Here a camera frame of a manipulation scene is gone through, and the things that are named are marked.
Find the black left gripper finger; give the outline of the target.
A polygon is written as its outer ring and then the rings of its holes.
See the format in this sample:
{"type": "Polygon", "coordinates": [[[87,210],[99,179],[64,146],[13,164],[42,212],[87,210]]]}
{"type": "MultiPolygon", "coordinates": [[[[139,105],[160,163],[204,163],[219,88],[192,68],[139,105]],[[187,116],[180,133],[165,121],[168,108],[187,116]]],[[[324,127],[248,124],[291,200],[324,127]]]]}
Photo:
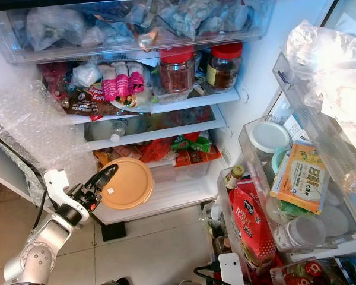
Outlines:
{"type": "Polygon", "coordinates": [[[86,181],[86,189],[94,194],[99,194],[108,182],[113,178],[119,166],[117,164],[109,164],[100,169],[88,181],[86,181]]]}

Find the orange round container lid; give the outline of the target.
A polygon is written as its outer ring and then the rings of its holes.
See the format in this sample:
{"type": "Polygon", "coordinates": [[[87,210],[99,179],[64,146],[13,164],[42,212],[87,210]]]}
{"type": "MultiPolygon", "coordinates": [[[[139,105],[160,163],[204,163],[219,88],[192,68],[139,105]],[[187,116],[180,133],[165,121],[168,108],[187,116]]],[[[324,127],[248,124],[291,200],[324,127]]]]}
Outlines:
{"type": "Polygon", "coordinates": [[[101,191],[102,202],[115,210],[127,210],[140,206],[150,198],[154,189],[154,177],[142,161],[122,157],[106,164],[117,164],[118,171],[101,191]]]}

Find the black fridge foot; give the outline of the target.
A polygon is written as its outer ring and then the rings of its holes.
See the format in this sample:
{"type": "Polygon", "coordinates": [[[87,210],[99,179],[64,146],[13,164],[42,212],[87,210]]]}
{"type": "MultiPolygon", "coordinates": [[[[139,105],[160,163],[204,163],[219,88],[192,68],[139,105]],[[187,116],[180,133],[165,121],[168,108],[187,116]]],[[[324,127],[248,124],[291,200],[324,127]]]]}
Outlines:
{"type": "Polygon", "coordinates": [[[100,233],[103,242],[120,239],[127,236],[125,222],[118,222],[100,226],[100,233]]]}

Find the white fridge cabinet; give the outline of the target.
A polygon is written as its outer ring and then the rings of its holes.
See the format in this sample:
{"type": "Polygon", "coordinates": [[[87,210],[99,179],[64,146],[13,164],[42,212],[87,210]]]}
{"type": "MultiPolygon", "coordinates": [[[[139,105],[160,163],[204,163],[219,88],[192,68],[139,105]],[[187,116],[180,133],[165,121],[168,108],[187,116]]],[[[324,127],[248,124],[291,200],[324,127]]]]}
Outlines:
{"type": "MultiPolygon", "coordinates": [[[[319,25],[327,19],[328,11],[338,0],[276,0],[269,27],[261,40],[252,40],[243,44],[242,67],[237,84],[233,90],[238,92],[240,100],[217,105],[226,119],[227,126],[213,129],[213,139],[219,141],[218,148],[223,156],[213,160],[208,170],[196,174],[187,180],[173,182],[166,174],[157,177],[155,193],[145,204],[135,210],[95,211],[97,218],[104,224],[137,220],[154,216],[183,207],[198,205],[200,202],[214,200],[218,197],[218,188],[213,186],[221,169],[226,169],[241,159],[241,150],[237,143],[243,125],[267,116],[276,100],[281,95],[280,87],[272,73],[278,55],[283,52],[290,30],[302,21],[319,25]]],[[[40,79],[37,68],[29,64],[10,64],[4,55],[0,55],[0,85],[10,83],[10,79],[40,79]]]]}

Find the bubble-wrapped fridge door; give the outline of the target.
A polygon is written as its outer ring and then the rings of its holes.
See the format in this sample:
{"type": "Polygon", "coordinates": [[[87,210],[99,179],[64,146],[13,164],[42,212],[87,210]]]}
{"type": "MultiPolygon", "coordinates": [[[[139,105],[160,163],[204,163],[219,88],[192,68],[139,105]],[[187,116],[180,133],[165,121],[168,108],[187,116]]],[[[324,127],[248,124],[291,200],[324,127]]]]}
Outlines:
{"type": "Polygon", "coordinates": [[[50,166],[45,138],[33,122],[29,115],[0,115],[0,183],[38,206],[50,166]]]}

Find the white-edged glass fridge shelf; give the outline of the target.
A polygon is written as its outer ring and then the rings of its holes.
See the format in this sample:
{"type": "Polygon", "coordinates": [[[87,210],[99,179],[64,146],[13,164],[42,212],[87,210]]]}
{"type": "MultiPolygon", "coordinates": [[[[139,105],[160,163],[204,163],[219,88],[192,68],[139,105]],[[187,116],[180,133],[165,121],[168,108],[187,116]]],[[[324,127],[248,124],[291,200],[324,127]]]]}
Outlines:
{"type": "MultiPolygon", "coordinates": [[[[166,104],[161,104],[157,103],[152,105],[152,111],[154,113],[159,113],[159,112],[171,112],[175,110],[182,110],[182,109],[189,109],[193,107],[199,107],[199,106],[207,106],[207,105],[215,105],[215,104],[220,104],[220,103],[226,103],[226,102],[233,102],[236,100],[240,100],[240,96],[238,95],[238,92],[235,90],[230,90],[228,92],[224,93],[213,93],[209,94],[203,97],[194,97],[194,98],[188,98],[186,100],[182,100],[179,102],[175,103],[166,103],[166,104]]],[[[123,115],[123,116],[104,116],[101,119],[97,121],[106,121],[106,120],[111,120],[111,119],[119,119],[119,118],[129,118],[133,116],[139,116],[140,113],[137,113],[136,115],[123,115]]],[[[77,116],[77,115],[66,115],[67,119],[69,120],[70,123],[72,124],[83,124],[86,122],[92,122],[89,116],[77,116]]]]}

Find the small clear plastic bottle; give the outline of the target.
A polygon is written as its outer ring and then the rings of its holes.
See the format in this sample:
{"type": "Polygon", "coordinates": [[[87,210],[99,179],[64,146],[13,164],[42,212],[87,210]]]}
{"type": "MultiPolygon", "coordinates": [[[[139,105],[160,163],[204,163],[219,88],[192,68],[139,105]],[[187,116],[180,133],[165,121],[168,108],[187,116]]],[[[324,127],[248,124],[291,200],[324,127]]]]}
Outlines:
{"type": "Polygon", "coordinates": [[[114,119],[111,120],[111,131],[110,141],[113,143],[119,142],[121,138],[125,136],[128,122],[126,119],[114,119]]]}

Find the clear bubble wrap sheet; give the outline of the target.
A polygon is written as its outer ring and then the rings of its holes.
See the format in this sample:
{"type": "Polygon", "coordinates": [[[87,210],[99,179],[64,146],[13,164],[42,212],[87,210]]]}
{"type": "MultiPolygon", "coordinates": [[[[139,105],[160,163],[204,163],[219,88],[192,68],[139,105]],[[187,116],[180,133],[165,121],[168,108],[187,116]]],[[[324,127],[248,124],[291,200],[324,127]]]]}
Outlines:
{"type": "Polygon", "coordinates": [[[40,80],[0,87],[0,139],[2,149],[26,160],[38,173],[62,169],[71,185],[97,173],[97,160],[83,131],[75,127],[40,80]]]}

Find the brown bread bag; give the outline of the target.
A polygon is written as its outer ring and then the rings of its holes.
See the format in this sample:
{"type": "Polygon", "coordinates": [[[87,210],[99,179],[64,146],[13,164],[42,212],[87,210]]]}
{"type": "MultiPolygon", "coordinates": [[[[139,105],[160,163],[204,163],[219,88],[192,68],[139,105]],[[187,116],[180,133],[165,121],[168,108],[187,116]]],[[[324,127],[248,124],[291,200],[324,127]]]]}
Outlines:
{"type": "Polygon", "coordinates": [[[70,115],[78,116],[109,116],[112,105],[105,101],[104,92],[96,87],[75,89],[71,95],[62,101],[62,108],[70,115]]]}

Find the white plate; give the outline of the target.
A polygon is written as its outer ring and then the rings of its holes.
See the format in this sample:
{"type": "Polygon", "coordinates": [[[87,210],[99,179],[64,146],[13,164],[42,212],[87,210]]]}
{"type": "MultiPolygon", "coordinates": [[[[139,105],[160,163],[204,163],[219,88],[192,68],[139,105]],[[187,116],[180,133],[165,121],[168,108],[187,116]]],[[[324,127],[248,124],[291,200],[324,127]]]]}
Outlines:
{"type": "Polygon", "coordinates": [[[132,95],[127,98],[119,98],[110,102],[120,110],[128,112],[150,112],[151,93],[132,95]]]}

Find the clear crisper drawer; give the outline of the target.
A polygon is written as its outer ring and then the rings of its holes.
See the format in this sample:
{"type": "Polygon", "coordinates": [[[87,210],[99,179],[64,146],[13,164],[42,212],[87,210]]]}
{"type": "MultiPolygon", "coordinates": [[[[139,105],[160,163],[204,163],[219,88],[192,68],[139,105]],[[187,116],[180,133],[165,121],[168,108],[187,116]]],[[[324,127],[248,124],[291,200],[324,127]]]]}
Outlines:
{"type": "Polygon", "coordinates": [[[88,149],[100,150],[227,126],[226,119],[217,105],[160,112],[152,116],[137,116],[135,119],[134,121],[132,117],[129,117],[129,127],[134,124],[137,124],[137,127],[127,131],[123,138],[116,142],[109,138],[89,141],[88,149]]]}

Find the green red snack packet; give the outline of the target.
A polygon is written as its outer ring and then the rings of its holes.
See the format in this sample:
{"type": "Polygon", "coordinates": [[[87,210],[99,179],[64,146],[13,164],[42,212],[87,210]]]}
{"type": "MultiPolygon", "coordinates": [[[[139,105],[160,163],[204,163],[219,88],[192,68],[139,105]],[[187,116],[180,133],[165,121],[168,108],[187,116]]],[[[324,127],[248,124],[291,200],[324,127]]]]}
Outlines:
{"type": "Polygon", "coordinates": [[[207,130],[175,137],[170,149],[176,152],[175,167],[209,162],[222,157],[207,130]]]}

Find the pink sausage pack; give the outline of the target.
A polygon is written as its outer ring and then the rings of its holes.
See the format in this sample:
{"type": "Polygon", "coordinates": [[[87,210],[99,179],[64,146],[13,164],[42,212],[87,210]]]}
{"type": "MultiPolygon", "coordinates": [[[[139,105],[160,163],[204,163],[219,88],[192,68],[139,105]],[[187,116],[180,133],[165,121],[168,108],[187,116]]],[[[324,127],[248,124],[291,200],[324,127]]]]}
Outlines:
{"type": "Polygon", "coordinates": [[[137,106],[136,95],[145,90],[144,66],[137,61],[99,64],[104,99],[128,107],[137,106]]]}

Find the white knotted plastic bag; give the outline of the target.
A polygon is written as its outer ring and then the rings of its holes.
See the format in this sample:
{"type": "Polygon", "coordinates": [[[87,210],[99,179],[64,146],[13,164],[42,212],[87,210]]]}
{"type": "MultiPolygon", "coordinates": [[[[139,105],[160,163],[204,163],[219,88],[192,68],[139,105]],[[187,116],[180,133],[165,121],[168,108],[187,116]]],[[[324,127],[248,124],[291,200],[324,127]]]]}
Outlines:
{"type": "Polygon", "coordinates": [[[89,88],[100,79],[98,63],[95,61],[85,62],[72,69],[71,83],[73,87],[89,88]]]}

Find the red-lidded glass jar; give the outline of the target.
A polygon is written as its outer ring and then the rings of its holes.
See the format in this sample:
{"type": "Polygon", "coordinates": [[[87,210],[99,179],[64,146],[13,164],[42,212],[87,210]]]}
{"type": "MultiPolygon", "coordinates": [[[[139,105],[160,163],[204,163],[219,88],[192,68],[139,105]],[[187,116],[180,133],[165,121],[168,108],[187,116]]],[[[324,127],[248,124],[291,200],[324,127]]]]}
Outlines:
{"type": "Polygon", "coordinates": [[[184,93],[195,83],[194,46],[160,49],[159,73],[166,93],[184,93]]]}

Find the clear door bin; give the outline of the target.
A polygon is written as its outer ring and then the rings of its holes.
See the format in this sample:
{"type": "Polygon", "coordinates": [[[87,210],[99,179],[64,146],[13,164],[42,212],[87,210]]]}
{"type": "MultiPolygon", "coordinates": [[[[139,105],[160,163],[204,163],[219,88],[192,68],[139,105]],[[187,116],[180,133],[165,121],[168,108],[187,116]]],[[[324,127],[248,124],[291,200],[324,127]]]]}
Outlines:
{"type": "MultiPolygon", "coordinates": [[[[282,126],[284,124],[276,121],[272,116],[264,116],[259,119],[255,119],[252,122],[259,121],[271,121],[282,126]]],[[[263,163],[259,160],[259,158],[257,158],[256,150],[252,147],[252,143],[250,142],[247,134],[247,128],[252,122],[245,124],[240,133],[239,143],[242,147],[243,165],[256,185],[256,192],[258,193],[259,200],[261,201],[263,207],[263,212],[267,218],[271,235],[273,237],[272,232],[279,224],[284,224],[290,220],[294,220],[296,217],[303,214],[313,213],[306,211],[301,207],[295,206],[294,204],[290,204],[289,202],[270,196],[271,187],[273,187],[276,174],[274,174],[271,170],[271,159],[270,161],[263,163]]],[[[289,157],[290,149],[292,149],[293,144],[294,143],[290,142],[288,152],[284,159],[289,157]]],[[[356,220],[352,217],[349,209],[347,209],[347,202],[345,201],[344,195],[337,190],[337,184],[332,180],[331,176],[323,211],[321,214],[314,215],[322,221],[327,231],[325,242],[317,246],[316,249],[335,249],[343,242],[356,239],[356,220]]],[[[316,249],[305,252],[286,253],[295,254],[314,252],[316,249]]]]}
{"type": "MultiPolygon", "coordinates": [[[[214,204],[221,209],[220,223],[225,235],[228,236],[230,250],[239,256],[240,268],[245,285],[276,285],[271,278],[270,271],[257,272],[247,264],[243,253],[242,239],[238,236],[238,228],[231,216],[231,204],[226,188],[226,176],[233,169],[222,169],[218,178],[218,198],[214,204]]],[[[335,249],[316,249],[306,253],[278,253],[271,264],[273,268],[289,266],[306,259],[319,259],[349,285],[356,285],[356,239],[343,242],[335,249]]]]}
{"type": "Polygon", "coordinates": [[[307,102],[307,81],[295,75],[283,53],[278,55],[273,74],[294,108],[294,116],[326,163],[332,180],[342,192],[356,195],[356,148],[341,126],[323,114],[319,105],[307,102]]]}

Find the gold-capped bottle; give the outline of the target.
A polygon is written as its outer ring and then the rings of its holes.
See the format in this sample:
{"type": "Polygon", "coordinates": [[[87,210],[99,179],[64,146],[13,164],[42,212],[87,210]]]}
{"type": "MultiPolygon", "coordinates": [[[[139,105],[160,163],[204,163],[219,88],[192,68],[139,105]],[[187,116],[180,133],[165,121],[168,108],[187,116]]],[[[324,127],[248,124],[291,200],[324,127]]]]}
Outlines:
{"type": "Polygon", "coordinates": [[[233,166],[231,171],[224,176],[224,185],[227,192],[231,192],[235,187],[237,187],[237,182],[243,178],[245,173],[246,169],[244,166],[240,164],[233,166]]]}

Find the clear freezer drawer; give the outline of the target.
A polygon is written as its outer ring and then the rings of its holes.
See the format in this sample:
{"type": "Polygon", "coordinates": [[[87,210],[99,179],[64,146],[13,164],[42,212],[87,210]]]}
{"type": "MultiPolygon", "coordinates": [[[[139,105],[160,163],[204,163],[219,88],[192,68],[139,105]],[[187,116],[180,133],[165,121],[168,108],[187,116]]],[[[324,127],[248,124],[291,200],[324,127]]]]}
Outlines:
{"type": "Polygon", "coordinates": [[[155,59],[260,39],[275,0],[0,0],[11,64],[155,59]]]}

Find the red raisins bag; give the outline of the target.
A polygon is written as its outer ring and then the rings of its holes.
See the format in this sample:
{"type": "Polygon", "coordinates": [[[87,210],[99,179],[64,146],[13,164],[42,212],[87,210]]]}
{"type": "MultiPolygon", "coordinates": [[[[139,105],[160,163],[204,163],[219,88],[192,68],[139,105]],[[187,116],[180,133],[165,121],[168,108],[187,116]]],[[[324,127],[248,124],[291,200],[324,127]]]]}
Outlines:
{"type": "Polygon", "coordinates": [[[243,253],[254,268],[266,268],[275,260],[276,244],[251,179],[241,179],[230,193],[231,214],[243,253]]]}

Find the red-lidded jar yellow label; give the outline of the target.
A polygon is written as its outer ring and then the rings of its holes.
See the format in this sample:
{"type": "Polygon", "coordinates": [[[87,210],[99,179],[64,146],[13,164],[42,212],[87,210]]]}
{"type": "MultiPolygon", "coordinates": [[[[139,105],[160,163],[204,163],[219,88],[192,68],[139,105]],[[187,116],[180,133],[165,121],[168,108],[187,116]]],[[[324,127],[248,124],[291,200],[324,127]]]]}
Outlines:
{"type": "Polygon", "coordinates": [[[242,62],[243,44],[229,43],[211,47],[206,68],[206,81],[213,93],[231,90],[237,83],[242,62]]]}

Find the white-lidded round container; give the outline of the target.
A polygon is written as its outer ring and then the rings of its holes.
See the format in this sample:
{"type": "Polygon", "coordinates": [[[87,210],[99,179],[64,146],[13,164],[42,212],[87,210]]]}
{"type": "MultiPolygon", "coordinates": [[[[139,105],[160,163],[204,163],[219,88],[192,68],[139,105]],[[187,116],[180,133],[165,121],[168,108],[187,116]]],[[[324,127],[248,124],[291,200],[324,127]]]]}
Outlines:
{"type": "Polygon", "coordinates": [[[291,142],[288,131],[271,121],[252,122],[247,128],[247,134],[257,158],[263,163],[270,161],[277,149],[286,148],[291,142]]]}

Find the teal cup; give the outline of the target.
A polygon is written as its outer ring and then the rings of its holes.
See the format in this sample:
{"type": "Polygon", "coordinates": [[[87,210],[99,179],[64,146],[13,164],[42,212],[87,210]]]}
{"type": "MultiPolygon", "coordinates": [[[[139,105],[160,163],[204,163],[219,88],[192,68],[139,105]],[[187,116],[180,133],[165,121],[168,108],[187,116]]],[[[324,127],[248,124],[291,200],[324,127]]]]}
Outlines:
{"type": "Polygon", "coordinates": [[[278,147],[275,150],[275,154],[271,157],[271,170],[274,174],[277,174],[280,169],[280,165],[288,152],[288,147],[278,147]]]}

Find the orange yellow carton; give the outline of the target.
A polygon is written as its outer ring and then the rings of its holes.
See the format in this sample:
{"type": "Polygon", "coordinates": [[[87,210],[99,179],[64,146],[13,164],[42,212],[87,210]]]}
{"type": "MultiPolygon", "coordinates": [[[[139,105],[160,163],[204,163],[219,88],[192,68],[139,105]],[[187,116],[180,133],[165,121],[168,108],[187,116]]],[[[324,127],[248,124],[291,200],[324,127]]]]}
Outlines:
{"type": "Polygon", "coordinates": [[[318,150],[311,142],[297,140],[280,165],[270,196],[321,214],[330,176],[318,150]]]}

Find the white blue packet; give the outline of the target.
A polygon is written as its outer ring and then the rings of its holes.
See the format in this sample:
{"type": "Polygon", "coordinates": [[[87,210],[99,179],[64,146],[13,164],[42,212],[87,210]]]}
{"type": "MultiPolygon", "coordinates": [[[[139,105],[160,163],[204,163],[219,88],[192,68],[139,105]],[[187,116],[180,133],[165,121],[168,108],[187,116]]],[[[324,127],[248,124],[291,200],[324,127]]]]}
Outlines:
{"type": "Polygon", "coordinates": [[[295,114],[289,116],[284,122],[283,126],[289,133],[292,143],[297,143],[300,141],[305,142],[306,144],[313,143],[295,114]]]}

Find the white-lidded clear jar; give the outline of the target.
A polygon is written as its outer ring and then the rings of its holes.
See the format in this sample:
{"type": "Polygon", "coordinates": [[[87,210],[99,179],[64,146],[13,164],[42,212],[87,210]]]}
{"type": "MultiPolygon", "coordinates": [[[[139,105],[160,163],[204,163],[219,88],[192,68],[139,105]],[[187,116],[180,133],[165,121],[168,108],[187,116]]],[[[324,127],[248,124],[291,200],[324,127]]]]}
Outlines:
{"type": "Polygon", "coordinates": [[[316,215],[303,214],[279,224],[272,234],[276,247],[281,252],[305,252],[316,249],[325,242],[327,231],[316,215]]]}

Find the clear box of red fruit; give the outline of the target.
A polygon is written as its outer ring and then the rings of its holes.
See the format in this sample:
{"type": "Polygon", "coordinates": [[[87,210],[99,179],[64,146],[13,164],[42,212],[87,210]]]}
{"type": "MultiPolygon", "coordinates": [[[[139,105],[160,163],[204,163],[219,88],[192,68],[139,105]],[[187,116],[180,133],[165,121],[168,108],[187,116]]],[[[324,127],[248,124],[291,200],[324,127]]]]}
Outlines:
{"type": "Polygon", "coordinates": [[[314,258],[271,268],[270,275],[273,285],[348,285],[341,275],[314,258]]]}

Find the crumpled clear plastic bag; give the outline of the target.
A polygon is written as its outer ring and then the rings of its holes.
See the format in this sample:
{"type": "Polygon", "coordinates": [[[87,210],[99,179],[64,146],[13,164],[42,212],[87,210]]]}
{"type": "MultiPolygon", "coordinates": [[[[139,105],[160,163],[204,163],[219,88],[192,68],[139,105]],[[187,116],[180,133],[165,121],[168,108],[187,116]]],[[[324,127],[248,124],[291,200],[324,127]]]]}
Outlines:
{"type": "Polygon", "coordinates": [[[304,102],[338,121],[356,122],[356,37],[303,21],[288,35],[285,57],[304,81],[304,102]]]}

